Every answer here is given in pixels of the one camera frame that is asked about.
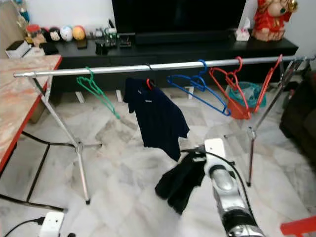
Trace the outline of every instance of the red statue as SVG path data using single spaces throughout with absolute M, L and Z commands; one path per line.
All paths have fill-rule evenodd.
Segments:
M 262 41 L 282 39 L 284 21 L 289 21 L 297 6 L 296 0 L 258 0 L 252 35 Z

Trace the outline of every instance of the red table edge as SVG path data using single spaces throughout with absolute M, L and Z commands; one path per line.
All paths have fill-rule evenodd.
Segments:
M 56 70 L 59 65 L 61 64 L 62 61 L 62 57 L 60 56 L 54 70 Z M 45 83 L 45 85 L 43 86 L 43 89 L 46 90 L 47 89 L 47 81 Z M 41 95 L 38 95 L 38 97 L 36 98 L 35 102 L 33 103 L 31 109 L 29 110 L 28 114 L 26 115 L 26 117 L 24 118 L 19 130 L 17 131 L 17 133 L 15 134 L 14 138 L 12 139 L 8 149 L 6 150 L 6 152 L 4 153 L 4 156 L 2 157 L 2 160 L 0 162 L 0 172 L 2 171 L 2 169 L 5 167 L 5 164 L 15 146 L 15 143 L 17 142 L 17 140 L 19 139 L 24 127 L 26 126 L 26 123 L 28 122 L 28 120 L 30 119 L 30 117 L 32 116 L 32 114 L 34 113 L 34 110 L 36 109 L 37 105 L 40 102 L 40 97 Z

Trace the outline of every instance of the green hanger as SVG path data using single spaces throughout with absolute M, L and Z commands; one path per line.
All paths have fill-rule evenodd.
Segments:
M 90 70 L 90 68 L 85 67 L 90 71 L 90 78 L 85 77 L 77 77 L 77 83 L 81 85 L 84 89 L 89 91 L 91 94 L 93 94 L 95 97 L 98 98 L 108 109 L 117 117 L 117 119 L 120 119 L 119 114 L 115 111 L 114 105 L 110 102 L 108 97 L 103 93 L 103 91 L 96 85 L 96 83 L 93 80 L 93 72 Z M 87 81 L 88 86 L 84 85 L 82 82 Z

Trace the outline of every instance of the power strip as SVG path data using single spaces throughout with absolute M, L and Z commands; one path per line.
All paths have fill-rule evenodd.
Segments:
M 39 237 L 59 237 L 59 231 L 64 220 L 63 212 L 50 211 L 47 213 Z

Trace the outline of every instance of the black cloth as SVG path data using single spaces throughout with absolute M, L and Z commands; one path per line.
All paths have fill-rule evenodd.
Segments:
M 144 146 L 161 148 L 177 161 L 178 139 L 189 132 L 181 110 L 158 87 L 150 90 L 143 79 L 126 79 L 124 102 L 136 113 Z
M 205 154 L 190 152 L 180 164 L 165 173 L 155 187 L 156 194 L 168 199 L 169 206 L 182 214 L 186 208 L 194 187 L 200 186 L 205 176 L 205 160 L 194 161 L 194 158 L 205 157 Z

